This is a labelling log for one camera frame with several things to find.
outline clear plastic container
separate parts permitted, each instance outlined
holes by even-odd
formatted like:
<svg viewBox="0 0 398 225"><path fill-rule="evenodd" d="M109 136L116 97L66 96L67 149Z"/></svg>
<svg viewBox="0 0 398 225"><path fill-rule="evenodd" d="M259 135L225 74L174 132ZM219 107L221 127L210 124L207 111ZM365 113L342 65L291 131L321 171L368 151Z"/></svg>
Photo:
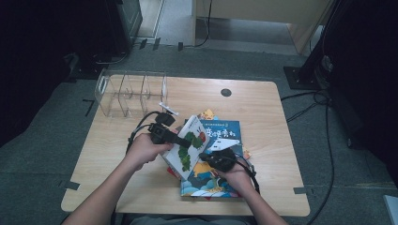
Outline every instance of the clear plastic container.
<svg viewBox="0 0 398 225"><path fill-rule="evenodd" d="M143 117L161 111L167 104L166 74L104 69L97 81L95 97L108 117Z"/></svg>

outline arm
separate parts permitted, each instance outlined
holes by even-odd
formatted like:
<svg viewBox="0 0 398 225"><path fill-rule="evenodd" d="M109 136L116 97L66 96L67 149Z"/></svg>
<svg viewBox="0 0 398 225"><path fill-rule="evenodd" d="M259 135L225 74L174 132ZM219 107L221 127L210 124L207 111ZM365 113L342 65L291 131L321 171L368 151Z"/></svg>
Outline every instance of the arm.
<svg viewBox="0 0 398 225"><path fill-rule="evenodd" d="M170 143L153 144L149 134L139 135L120 164L63 224L107 224L132 175L172 147Z"/></svg>
<svg viewBox="0 0 398 225"><path fill-rule="evenodd" d="M240 165L236 164L229 172L218 173L245 199L258 224L287 224L255 191L250 176Z"/></svg>

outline book cover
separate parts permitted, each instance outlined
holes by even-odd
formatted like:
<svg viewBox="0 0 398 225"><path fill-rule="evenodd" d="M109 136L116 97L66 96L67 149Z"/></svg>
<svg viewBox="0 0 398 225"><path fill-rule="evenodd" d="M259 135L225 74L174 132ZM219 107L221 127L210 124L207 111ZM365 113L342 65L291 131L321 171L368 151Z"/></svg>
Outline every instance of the book cover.
<svg viewBox="0 0 398 225"><path fill-rule="evenodd" d="M191 116L185 123L184 127L178 132L178 137L190 141L191 146L186 148L175 144L170 151L166 151L161 156L177 177L186 180L198 161L199 154L206 149L210 139L196 115Z"/></svg>
<svg viewBox="0 0 398 225"><path fill-rule="evenodd" d="M239 140L239 144L231 149L243 156L239 121L232 120L201 120L210 141L209 148L217 139ZM225 179L219 177L216 170L207 162L198 160L190 176L181 180L181 196L190 197L239 197L238 193L228 185Z"/></svg>

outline grey carpet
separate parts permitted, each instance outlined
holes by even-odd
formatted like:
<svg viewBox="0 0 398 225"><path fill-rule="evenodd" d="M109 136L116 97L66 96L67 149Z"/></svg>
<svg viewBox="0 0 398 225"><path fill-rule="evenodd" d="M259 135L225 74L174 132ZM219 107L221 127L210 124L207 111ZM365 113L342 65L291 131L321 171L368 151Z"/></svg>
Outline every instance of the grey carpet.
<svg viewBox="0 0 398 225"><path fill-rule="evenodd" d="M152 46L132 53L109 69L165 71L168 76L271 81L280 96L290 90L283 66L299 67L305 57L260 52L228 52ZM86 134L98 108L96 81L61 83L38 112L28 130L0 148L0 224L58 224L67 213L60 208ZM283 102L286 118L313 103L311 96ZM301 176L311 206L308 217L285 217L290 224L305 224L323 201L330 180L325 107L316 106L288 124ZM347 148L344 130L329 109L329 132L335 182L329 200L314 224L389 224L383 195L398 197L382 162L366 150Z"/></svg>

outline floor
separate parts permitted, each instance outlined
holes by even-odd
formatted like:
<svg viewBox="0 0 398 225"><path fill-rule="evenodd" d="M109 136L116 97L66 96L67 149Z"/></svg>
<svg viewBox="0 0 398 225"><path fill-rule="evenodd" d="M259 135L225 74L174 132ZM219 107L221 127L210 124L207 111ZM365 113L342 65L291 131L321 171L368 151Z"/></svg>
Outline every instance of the floor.
<svg viewBox="0 0 398 225"><path fill-rule="evenodd" d="M140 0L143 23L140 39L160 44L184 46L201 44L207 36L207 19L197 19L195 43L193 43L191 1L188 0ZM319 40L322 27L302 53L309 55ZM243 20L210 19L209 39L201 48L258 53L297 55L285 23Z"/></svg>

